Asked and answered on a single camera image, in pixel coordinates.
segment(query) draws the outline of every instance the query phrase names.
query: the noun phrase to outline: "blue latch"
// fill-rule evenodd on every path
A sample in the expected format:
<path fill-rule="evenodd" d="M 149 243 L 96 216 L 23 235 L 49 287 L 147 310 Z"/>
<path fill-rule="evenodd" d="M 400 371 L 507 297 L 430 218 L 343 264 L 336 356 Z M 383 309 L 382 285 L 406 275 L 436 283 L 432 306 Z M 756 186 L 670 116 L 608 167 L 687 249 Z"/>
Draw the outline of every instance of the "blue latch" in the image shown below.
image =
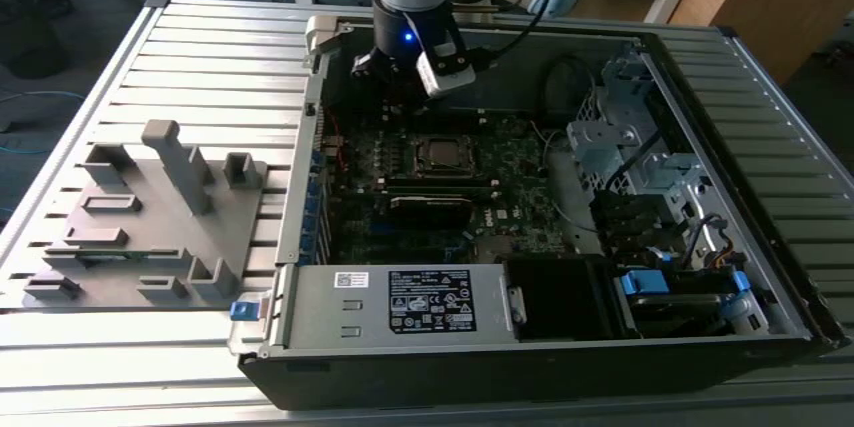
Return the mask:
<path fill-rule="evenodd" d="M 303 252 L 311 252 L 313 250 L 313 243 L 313 237 L 308 234 L 303 234 L 299 238 L 299 249 Z"/>
<path fill-rule="evenodd" d="M 316 196 L 320 193 L 320 184 L 312 180 L 308 183 L 308 195 Z"/>
<path fill-rule="evenodd" d="M 232 302 L 231 320 L 255 321 L 260 317 L 261 304 L 259 302 Z"/>
<path fill-rule="evenodd" d="M 320 169 L 323 168 L 324 162 L 325 162 L 325 156 L 323 155 L 323 153 L 313 150 L 311 152 L 311 167 L 308 170 L 315 174 L 319 173 Z"/>
<path fill-rule="evenodd" d="M 732 280 L 735 281 L 735 287 L 738 287 L 739 292 L 750 290 L 750 279 L 747 279 L 747 274 L 740 270 L 736 270 L 732 274 Z"/>
<path fill-rule="evenodd" d="M 305 232 L 313 232 L 316 225 L 317 225 L 316 217 L 312 217 L 312 216 L 303 217 L 303 230 Z"/>
<path fill-rule="evenodd" d="M 308 215 L 317 215 L 319 206 L 320 203 L 317 202 L 317 199 L 313 199 L 311 197 L 305 199 L 305 213 Z"/>
<path fill-rule="evenodd" d="M 626 295 L 667 294 L 670 288 L 660 270 L 632 270 L 619 279 Z"/>

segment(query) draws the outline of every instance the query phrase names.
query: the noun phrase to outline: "slotted metal surface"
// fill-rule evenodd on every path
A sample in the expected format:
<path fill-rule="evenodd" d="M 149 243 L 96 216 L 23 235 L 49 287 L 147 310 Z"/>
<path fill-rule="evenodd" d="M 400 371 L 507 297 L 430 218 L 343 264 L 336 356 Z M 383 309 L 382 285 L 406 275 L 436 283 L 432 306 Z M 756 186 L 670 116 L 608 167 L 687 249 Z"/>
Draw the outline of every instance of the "slotted metal surface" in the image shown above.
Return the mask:
<path fill-rule="evenodd" d="M 40 255 L 40 243 L 61 232 L 63 216 L 88 182 L 87 173 L 73 167 L 87 143 L 128 142 L 135 144 L 132 155 L 151 157 L 136 140 L 141 125 L 149 118 L 173 118 L 184 125 L 181 140 L 200 143 L 207 158 L 221 159 L 240 147 L 273 168 L 243 281 L 247 290 L 269 286 L 308 75 L 291 49 L 301 50 L 305 20 L 317 10 L 342 15 L 368 12 L 209 0 L 172 0 L 165 9 L 145 9 L 0 238 L 3 278 L 19 268 L 32 270 L 21 266 L 36 265 L 28 259 Z M 738 42 L 702 28 L 584 21 L 555 25 L 648 30 L 660 36 L 838 319 L 846 326 L 854 324 L 850 181 Z M 750 406 L 756 415 L 806 403 L 822 416 L 838 411 L 830 404 L 850 402 L 854 395 L 849 347 L 809 364 L 758 371 L 676 396 L 406 411 L 281 412 L 236 368 L 224 346 L 229 328 L 220 312 L 0 316 L 0 415 L 19 414 L 1 417 L 0 424 L 208 425 L 344 419 L 376 424 L 512 415 L 656 412 L 662 416 L 686 409 L 716 409 L 720 415 L 732 413 L 732 420 L 739 418 L 739 407 Z"/>

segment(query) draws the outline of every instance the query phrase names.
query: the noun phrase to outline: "circuit board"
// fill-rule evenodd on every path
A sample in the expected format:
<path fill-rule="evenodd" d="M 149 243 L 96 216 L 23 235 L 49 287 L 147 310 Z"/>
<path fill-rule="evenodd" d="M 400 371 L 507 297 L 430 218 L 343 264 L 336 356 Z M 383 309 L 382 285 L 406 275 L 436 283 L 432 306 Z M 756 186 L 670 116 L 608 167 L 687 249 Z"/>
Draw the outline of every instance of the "circuit board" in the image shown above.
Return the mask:
<path fill-rule="evenodd" d="M 528 121 L 483 113 L 362 121 L 342 136 L 332 263 L 492 263 L 516 252 L 570 252 Z"/>

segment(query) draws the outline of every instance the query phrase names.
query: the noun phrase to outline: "white sticker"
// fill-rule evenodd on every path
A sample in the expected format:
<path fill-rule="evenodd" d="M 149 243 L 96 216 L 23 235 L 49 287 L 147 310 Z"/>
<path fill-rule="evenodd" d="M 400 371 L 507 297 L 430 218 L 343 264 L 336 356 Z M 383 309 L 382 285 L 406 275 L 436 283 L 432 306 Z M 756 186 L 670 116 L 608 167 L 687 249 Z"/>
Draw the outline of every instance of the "white sticker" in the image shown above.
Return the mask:
<path fill-rule="evenodd" d="M 367 272 L 335 272 L 336 289 L 367 289 Z"/>

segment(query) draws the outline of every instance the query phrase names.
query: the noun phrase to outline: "power supply label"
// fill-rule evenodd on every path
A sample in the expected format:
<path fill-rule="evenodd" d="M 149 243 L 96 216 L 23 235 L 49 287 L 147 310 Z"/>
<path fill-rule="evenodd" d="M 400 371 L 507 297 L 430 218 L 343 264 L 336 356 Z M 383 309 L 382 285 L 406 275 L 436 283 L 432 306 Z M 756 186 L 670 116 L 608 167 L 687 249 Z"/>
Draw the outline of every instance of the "power supply label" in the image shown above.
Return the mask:
<path fill-rule="evenodd" d="M 388 327 L 395 334 L 478 330 L 468 271 L 388 272 Z"/>

